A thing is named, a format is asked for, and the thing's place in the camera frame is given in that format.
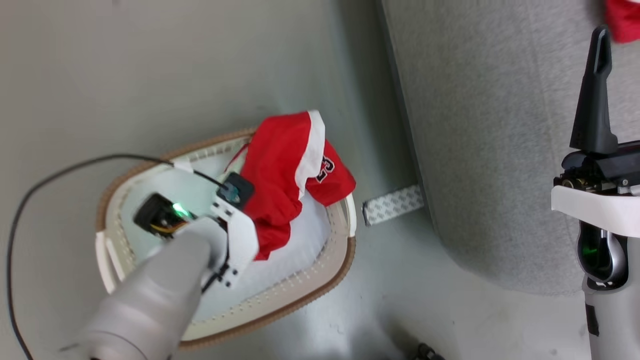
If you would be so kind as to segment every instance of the basket rim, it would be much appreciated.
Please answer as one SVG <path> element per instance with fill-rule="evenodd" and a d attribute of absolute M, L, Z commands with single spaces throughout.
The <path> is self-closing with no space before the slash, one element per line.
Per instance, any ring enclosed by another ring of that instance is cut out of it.
<path fill-rule="evenodd" d="M 183 156 L 185 154 L 188 154 L 190 152 L 193 151 L 197 151 L 203 147 L 210 147 L 213 145 L 216 145 L 218 143 L 221 142 L 226 142 L 226 141 L 231 141 L 231 140 L 237 140 L 240 138 L 244 138 L 247 136 L 252 136 L 255 131 L 256 131 L 256 127 L 253 128 L 248 128 L 248 129 L 244 129 L 241 131 L 236 131 L 234 133 L 230 133 L 230 134 L 226 134 L 226 135 L 221 135 L 221 136 L 216 136 L 214 138 L 210 138 L 208 140 L 204 140 L 201 142 L 197 142 L 197 143 L 193 143 L 191 145 L 187 145 L 185 147 L 182 147 L 180 149 L 177 149 L 175 151 L 172 152 L 168 152 L 164 155 L 161 156 L 162 159 L 164 160 L 171 160 L 174 158 L 178 158 L 180 156 Z M 152 168 L 157 166 L 156 163 L 152 163 L 149 161 L 145 161 L 141 164 L 139 164 L 138 166 L 133 167 L 132 169 L 130 169 L 128 172 L 126 172 L 124 175 L 117 177 L 116 179 L 114 179 L 111 184 L 109 184 L 109 186 L 103 191 L 102 196 L 100 198 L 100 202 L 98 205 L 98 210 L 97 210 L 97 216 L 96 216 L 96 223 L 95 223 L 95 228 L 96 231 L 99 233 L 101 231 L 105 231 L 106 230 L 106 218 L 107 218 L 107 212 L 108 212 L 108 208 L 109 208 L 109 202 L 112 198 L 112 196 L 115 194 L 115 192 L 119 189 L 119 187 L 121 185 L 123 185 L 127 180 L 129 180 L 130 178 Z M 283 318 L 286 315 L 289 315 L 291 313 L 293 313 L 294 311 L 302 308 L 303 306 L 306 306 L 307 304 L 315 301 L 316 299 L 322 297 L 324 294 L 328 293 L 330 290 L 332 290 L 334 287 L 336 287 L 342 280 L 343 278 L 346 276 L 347 272 L 349 271 L 349 269 L 351 268 L 351 264 L 353 263 L 353 259 L 355 256 L 355 245 L 356 245 L 356 239 L 355 237 L 347 237 L 346 238 L 347 241 L 347 249 L 346 249 L 346 253 L 344 256 L 344 259 L 342 261 L 342 264 L 340 266 L 340 269 L 338 270 L 338 272 L 326 283 L 324 283 L 322 286 L 318 287 L 317 289 L 315 289 L 314 291 L 306 294 L 305 296 L 301 297 L 298 300 L 295 300 L 294 302 L 291 302 L 288 305 L 285 305 L 279 309 L 277 309 L 276 311 L 273 311 L 269 314 L 266 314 L 260 318 L 254 319 L 250 322 L 244 323 L 242 325 L 238 325 L 236 327 L 233 327 L 231 329 L 219 332 L 217 334 L 212 334 L 209 336 L 205 336 L 203 338 L 199 338 L 199 339 L 195 339 L 195 340 L 188 340 L 188 341 L 181 341 L 180 342 L 180 349 L 181 350 L 194 350 L 197 348 L 201 348 L 201 347 L 206 347 L 209 345 L 213 345 L 216 343 L 220 343 L 222 341 L 228 340 L 230 338 L 233 338 L 235 336 L 239 336 L 242 334 L 246 334 L 248 332 L 254 331 L 260 327 L 263 327 L 265 325 L 268 325 L 276 320 L 279 320 L 281 318 Z"/>

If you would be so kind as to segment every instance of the gray carpet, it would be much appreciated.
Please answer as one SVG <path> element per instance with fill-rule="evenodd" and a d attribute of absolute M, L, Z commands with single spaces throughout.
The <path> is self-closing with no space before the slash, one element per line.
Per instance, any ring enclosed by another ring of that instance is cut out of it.
<path fill-rule="evenodd" d="M 431 216 L 463 268 L 505 288 L 580 288 L 577 222 L 550 210 L 598 1 L 383 1 Z M 612 130 L 640 138 L 640 44 L 615 45 Z"/>

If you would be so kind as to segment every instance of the gray floor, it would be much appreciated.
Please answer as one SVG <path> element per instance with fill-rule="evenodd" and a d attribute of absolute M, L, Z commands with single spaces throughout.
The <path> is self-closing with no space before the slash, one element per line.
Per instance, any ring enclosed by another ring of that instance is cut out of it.
<path fill-rule="evenodd" d="M 63 165 L 161 154 L 274 113 L 320 110 L 357 202 L 415 183 L 377 21 L 366 0 L 2 2 L 0 247 L 21 194 Z M 61 358 L 56 349 L 105 296 L 94 211 L 128 166 L 78 173 L 26 211 L 15 296 L 36 359 Z M 176 358 L 402 359 L 419 340 L 449 360 L 586 358 L 579 295 L 511 293 L 462 272 L 426 212 L 360 226 L 357 237 L 351 271 L 325 297 Z M 22 359 L 4 311 L 0 324 L 3 357 Z"/>

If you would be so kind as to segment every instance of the black object on floor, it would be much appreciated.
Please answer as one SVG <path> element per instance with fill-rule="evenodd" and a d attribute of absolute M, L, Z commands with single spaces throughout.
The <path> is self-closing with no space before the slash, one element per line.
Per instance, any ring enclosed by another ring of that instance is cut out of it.
<path fill-rule="evenodd" d="M 445 360 L 445 358 L 436 354 L 429 345 L 421 343 L 418 345 L 418 354 L 414 360 Z"/>

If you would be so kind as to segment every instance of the white tape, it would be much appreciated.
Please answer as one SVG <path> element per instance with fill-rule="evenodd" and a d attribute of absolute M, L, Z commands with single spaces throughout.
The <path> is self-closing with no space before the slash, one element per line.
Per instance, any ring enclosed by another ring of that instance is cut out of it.
<path fill-rule="evenodd" d="M 173 167 L 186 172 L 193 172 L 193 167 L 189 160 L 176 160 L 173 162 Z"/>
<path fill-rule="evenodd" d="M 116 288 L 116 280 L 111 273 L 111 259 L 109 258 L 109 254 L 107 254 L 104 232 L 102 231 L 95 234 L 95 255 L 98 259 L 98 270 L 100 270 L 104 288 L 107 290 L 107 293 L 113 293 L 113 290 Z"/>
<path fill-rule="evenodd" d="M 113 268 L 116 270 L 116 274 L 118 274 L 118 279 L 122 282 L 125 276 L 124 269 L 118 260 L 116 248 L 113 246 L 113 242 L 109 238 L 106 238 L 105 245 L 107 245 L 107 251 L 109 252 L 109 256 L 111 256 L 111 264 L 113 264 Z"/>
<path fill-rule="evenodd" d="M 353 201 L 353 194 L 350 193 L 344 199 L 344 202 L 347 204 L 347 219 L 349 222 L 349 237 L 352 238 L 356 236 L 356 226 L 357 224 L 357 216 L 356 216 L 356 204 Z"/>
<path fill-rule="evenodd" d="M 366 226 L 378 224 L 400 215 L 424 207 L 420 186 L 412 185 L 404 189 L 382 195 L 362 204 L 362 214 Z"/>

